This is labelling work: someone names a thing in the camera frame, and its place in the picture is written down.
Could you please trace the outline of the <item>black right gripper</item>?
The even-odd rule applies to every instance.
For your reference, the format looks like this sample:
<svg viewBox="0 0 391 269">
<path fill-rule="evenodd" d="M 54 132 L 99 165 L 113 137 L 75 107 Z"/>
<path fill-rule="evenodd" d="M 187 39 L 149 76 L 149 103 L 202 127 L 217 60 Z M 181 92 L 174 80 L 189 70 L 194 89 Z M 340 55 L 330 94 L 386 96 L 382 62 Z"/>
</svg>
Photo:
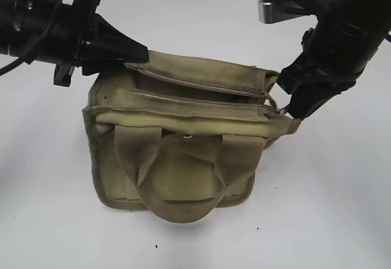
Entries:
<svg viewBox="0 0 391 269">
<path fill-rule="evenodd" d="M 289 114 L 306 119 L 330 99 L 328 84 L 350 83 L 356 73 L 337 65 L 342 47 L 332 37 L 325 40 L 317 28 L 310 28 L 302 37 L 302 53 L 279 76 L 279 86 L 291 95 Z"/>
</svg>

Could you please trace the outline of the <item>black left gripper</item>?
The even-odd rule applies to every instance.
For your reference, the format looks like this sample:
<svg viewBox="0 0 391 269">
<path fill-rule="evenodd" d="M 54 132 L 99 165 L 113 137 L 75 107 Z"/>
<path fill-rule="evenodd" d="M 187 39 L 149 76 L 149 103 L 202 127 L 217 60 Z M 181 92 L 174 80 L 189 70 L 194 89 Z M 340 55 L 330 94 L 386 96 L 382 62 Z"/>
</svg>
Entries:
<svg viewBox="0 0 391 269">
<path fill-rule="evenodd" d="M 69 86 L 76 67 L 83 75 L 121 69 L 127 62 L 149 61 L 148 48 L 122 34 L 95 14 L 101 0 L 73 0 L 71 36 L 66 41 L 64 61 L 56 65 L 53 83 Z"/>
</svg>

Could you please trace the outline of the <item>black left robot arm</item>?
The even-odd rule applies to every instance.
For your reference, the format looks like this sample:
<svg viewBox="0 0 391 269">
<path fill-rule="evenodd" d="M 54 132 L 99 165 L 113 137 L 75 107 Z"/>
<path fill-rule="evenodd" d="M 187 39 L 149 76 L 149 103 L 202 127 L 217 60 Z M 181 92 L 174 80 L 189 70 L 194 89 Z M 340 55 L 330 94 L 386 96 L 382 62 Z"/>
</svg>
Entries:
<svg viewBox="0 0 391 269">
<path fill-rule="evenodd" d="M 1 54 L 15 57 L 5 75 L 34 61 L 53 64 L 56 86 L 68 87 L 76 67 L 84 76 L 148 62 L 148 48 L 110 25 L 101 0 L 1 0 Z"/>
</svg>

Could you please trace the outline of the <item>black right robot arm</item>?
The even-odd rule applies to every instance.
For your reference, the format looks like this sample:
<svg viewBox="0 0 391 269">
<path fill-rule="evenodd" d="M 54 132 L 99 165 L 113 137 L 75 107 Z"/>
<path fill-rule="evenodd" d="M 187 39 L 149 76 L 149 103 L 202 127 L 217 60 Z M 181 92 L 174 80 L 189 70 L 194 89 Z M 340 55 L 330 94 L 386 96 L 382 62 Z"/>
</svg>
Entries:
<svg viewBox="0 0 391 269">
<path fill-rule="evenodd" d="M 389 31 L 390 0 L 333 0 L 277 80 L 291 96 L 287 113 L 304 120 L 355 86 Z"/>
</svg>

